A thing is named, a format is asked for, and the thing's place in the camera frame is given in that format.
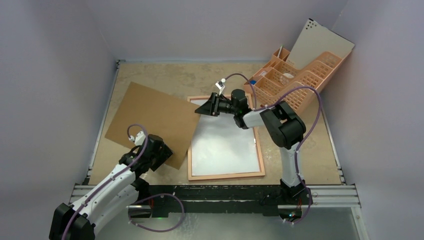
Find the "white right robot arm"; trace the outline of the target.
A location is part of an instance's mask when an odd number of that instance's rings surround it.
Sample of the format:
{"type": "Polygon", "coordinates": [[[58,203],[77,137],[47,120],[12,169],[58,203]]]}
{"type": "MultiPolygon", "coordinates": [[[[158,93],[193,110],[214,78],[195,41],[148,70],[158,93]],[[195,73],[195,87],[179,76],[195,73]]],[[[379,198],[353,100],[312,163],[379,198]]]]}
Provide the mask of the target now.
{"type": "Polygon", "coordinates": [[[282,177],[279,196],[288,204],[313,203],[311,190],[306,186],[301,173],[299,153],[306,125],[286,101],[262,110],[253,110],[245,91],[235,89],[229,98],[216,92],[211,93],[209,99],[194,112],[212,117],[218,117],[221,113],[233,115],[235,124],[244,130],[266,127],[280,151],[282,177]]]}

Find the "brown cardboard backing board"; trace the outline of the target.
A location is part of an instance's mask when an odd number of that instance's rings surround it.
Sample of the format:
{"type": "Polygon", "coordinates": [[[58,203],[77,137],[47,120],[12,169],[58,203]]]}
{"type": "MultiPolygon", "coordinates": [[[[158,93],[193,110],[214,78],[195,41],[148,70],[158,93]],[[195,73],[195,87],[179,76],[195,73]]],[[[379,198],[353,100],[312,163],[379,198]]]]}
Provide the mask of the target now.
{"type": "Polygon", "coordinates": [[[200,120],[200,115],[195,113],[197,107],[187,100],[131,82],[105,137],[132,148],[134,144],[129,141],[127,129],[140,124],[149,134],[164,140],[173,151],[165,164],[178,170],[200,120]]]}

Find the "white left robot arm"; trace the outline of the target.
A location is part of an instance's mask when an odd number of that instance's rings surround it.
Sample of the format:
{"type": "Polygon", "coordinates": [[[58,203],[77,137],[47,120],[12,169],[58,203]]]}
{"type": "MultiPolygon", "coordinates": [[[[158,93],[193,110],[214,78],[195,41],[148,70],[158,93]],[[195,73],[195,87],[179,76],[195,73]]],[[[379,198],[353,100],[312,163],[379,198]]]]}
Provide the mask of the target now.
{"type": "Polygon", "coordinates": [[[93,240],[121,210],[150,197],[150,185],[140,176],[157,170],[173,151],[154,134],[139,132],[135,146],[89,193],[73,203],[62,203],[54,211],[50,240],[93,240]]]}

